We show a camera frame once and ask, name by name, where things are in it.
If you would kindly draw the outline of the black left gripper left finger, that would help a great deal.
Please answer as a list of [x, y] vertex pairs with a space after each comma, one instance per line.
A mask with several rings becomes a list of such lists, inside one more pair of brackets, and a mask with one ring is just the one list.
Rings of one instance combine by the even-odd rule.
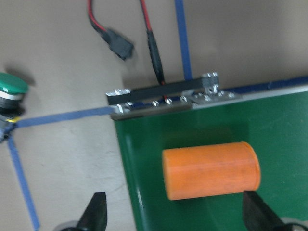
[[107, 200], [105, 192], [96, 192], [84, 213], [77, 229], [79, 231], [104, 231], [107, 227]]

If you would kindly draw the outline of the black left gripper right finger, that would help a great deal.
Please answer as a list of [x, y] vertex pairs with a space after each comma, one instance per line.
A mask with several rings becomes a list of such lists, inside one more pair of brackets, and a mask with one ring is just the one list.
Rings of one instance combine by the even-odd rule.
[[243, 192], [242, 217], [248, 231], [289, 230], [255, 191]]

